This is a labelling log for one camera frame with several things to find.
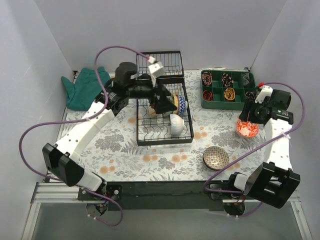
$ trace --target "cable tie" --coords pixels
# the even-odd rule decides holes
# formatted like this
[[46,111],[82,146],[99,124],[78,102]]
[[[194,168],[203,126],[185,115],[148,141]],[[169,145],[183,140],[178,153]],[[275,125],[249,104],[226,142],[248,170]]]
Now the cable tie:
[[291,139],[291,137],[288,134],[286,134],[284,131],[282,131],[281,133],[285,138],[287,138],[289,140]]
[[101,128],[96,123],[94,123],[93,118],[90,119],[89,117],[86,117],[85,120],[94,125],[99,131],[101,130]]

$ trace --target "table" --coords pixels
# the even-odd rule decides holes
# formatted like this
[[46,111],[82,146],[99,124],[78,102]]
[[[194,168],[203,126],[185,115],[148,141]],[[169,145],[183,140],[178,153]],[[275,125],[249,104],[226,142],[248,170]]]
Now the table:
[[[247,139],[236,133],[240,111],[213,110],[201,107],[200,70],[185,71],[185,86],[190,106],[194,139],[192,143],[162,146],[138,146],[136,142],[136,101],[132,99],[116,118],[107,123],[81,154],[82,167],[107,181],[203,181],[215,171],[207,168],[202,154],[207,147],[219,146],[229,154],[230,162],[265,141],[265,131]],[[84,112],[67,109],[65,119],[80,119]],[[73,127],[65,124],[59,137]],[[222,172],[217,179],[230,174],[252,173],[264,160],[264,149]]]

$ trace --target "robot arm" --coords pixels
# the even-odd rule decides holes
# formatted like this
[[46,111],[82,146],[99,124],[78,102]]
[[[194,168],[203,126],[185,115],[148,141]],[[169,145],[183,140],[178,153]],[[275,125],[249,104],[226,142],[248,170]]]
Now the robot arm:
[[84,169],[76,163],[88,143],[103,126],[128,105],[129,99],[148,99],[157,114],[174,111],[177,107],[167,98],[171,93],[154,80],[163,74],[162,64],[153,59],[150,75],[143,74],[136,79],[137,66],[123,62],[115,71],[115,78],[105,84],[108,92],[106,109],[94,119],[90,116],[99,112],[106,98],[100,92],[89,110],[83,116],[87,121],[77,124],[67,135],[54,145],[47,143],[43,149],[46,167],[69,187],[80,186],[104,195],[106,181],[95,173]]
[[293,114],[286,111],[291,96],[289,92],[262,86],[259,94],[247,99],[240,115],[242,121],[264,124],[266,140],[283,137],[266,146],[264,162],[251,174],[236,172],[229,183],[261,202],[281,208],[300,183],[300,175],[292,171],[289,158],[289,136],[285,132],[292,128]]

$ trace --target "green oven mitt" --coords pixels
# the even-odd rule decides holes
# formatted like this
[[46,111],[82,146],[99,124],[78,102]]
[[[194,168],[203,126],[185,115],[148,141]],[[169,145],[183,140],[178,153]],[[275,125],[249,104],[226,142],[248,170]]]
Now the green oven mitt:
[[[98,73],[103,85],[110,79],[109,73],[103,66],[98,68]],[[95,97],[101,92],[97,76],[94,70],[83,68],[76,78],[75,83],[62,76],[61,80],[65,86],[66,107],[75,111],[87,111]]]

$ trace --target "green organizer tray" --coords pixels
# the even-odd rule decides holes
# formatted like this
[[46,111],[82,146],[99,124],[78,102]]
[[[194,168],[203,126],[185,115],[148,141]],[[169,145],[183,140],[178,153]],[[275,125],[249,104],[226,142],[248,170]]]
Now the green organizer tray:
[[[210,72],[212,74],[212,84],[205,86],[202,81],[202,74]],[[233,89],[235,91],[235,100],[233,102],[225,101],[224,92],[227,89],[222,83],[222,74],[229,74],[233,79]],[[253,82],[251,88],[245,88],[243,76],[249,74],[250,81]],[[244,108],[246,101],[245,93],[253,91],[256,87],[254,75],[249,71],[232,71],[232,70],[202,70],[201,71],[201,106],[204,109],[222,109],[222,110],[240,110]],[[213,101],[204,100],[204,90],[213,93]]]

